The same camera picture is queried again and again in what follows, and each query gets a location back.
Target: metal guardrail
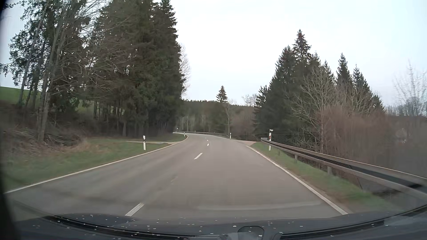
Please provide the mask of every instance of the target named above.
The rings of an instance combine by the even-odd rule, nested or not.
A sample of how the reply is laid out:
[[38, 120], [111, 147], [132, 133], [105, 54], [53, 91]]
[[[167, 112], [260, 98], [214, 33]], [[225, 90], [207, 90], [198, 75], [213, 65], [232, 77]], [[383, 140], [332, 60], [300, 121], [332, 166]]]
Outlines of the metal guardrail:
[[218, 133], [218, 132], [185, 132], [185, 131], [174, 131], [174, 132], [180, 132], [180, 133], [196, 133], [196, 134], [208, 134], [208, 135], [218, 135], [218, 136], [222, 136], [225, 138], [228, 138], [227, 134], [225, 133]]
[[335, 156], [322, 154], [286, 144], [269, 141], [267, 138], [261, 138], [262, 142], [275, 148], [283, 150], [295, 156], [298, 156], [318, 162], [329, 168], [339, 169], [343, 172], [350, 173], [356, 177], [376, 182], [380, 185], [389, 187], [399, 192], [407, 193], [421, 199], [427, 199], [427, 179], [401, 171], [366, 164], [358, 161], [338, 158]]

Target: sky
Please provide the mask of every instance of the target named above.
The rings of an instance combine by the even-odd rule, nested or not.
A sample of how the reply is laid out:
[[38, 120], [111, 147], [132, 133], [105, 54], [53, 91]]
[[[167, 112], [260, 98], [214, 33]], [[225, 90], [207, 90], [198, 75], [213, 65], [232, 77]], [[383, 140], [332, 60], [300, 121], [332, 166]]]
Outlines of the sky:
[[[185, 98], [215, 100], [221, 85], [229, 98], [257, 93], [275, 72], [282, 49], [299, 29], [311, 53], [332, 70], [343, 53], [358, 66], [386, 105], [397, 102], [395, 81], [408, 64], [427, 70], [427, 1], [171, 0], [178, 42], [185, 45], [191, 74]], [[24, 25], [16, 7], [0, 23], [0, 62], [9, 62], [9, 40]], [[1, 86], [14, 87], [11, 76]]]

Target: dark car hood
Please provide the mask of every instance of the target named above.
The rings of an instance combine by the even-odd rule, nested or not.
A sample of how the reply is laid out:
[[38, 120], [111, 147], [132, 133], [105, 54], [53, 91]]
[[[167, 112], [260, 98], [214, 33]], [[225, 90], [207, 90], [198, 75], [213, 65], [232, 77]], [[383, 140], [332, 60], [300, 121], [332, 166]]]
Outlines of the dark car hood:
[[91, 213], [54, 215], [20, 221], [17, 222], [17, 228], [21, 230], [24, 239], [280, 240], [280, 238], [309, 239], [333, 236], [388, 226], [398, 229], [399, 226], [407, 224], [413, 228], [417, 226], [416, 224], [420, 224], [422, 227], [418, 226], [416, 229], [424, 229], [427, 218], [370, 212], [332, 218], [263, 221], [236, 217], [232, 222], [218, 223], [214, 219], [203, 222], [186, 218], [146, 221], [132, 217]]

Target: road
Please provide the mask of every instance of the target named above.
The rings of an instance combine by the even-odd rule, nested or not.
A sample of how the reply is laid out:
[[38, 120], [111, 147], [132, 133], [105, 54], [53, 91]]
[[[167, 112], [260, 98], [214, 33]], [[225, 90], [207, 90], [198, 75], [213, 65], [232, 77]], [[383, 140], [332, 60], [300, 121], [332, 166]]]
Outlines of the road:
[[165, 149], [7, 194], [47, 214], [248, 221], [338, 216], [336, 210], [239, 141], [189, 134]]

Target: white reflector post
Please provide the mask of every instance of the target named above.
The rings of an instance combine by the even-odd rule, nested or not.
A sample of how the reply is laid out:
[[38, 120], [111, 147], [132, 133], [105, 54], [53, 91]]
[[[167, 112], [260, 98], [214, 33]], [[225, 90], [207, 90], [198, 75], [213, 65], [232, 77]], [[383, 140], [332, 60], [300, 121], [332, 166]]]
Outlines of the white reflector post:
[[271, 141], [271, 132], [273, 131], [273, 129], [270, 129], [270, 131], [268, 132], [268, 141]]

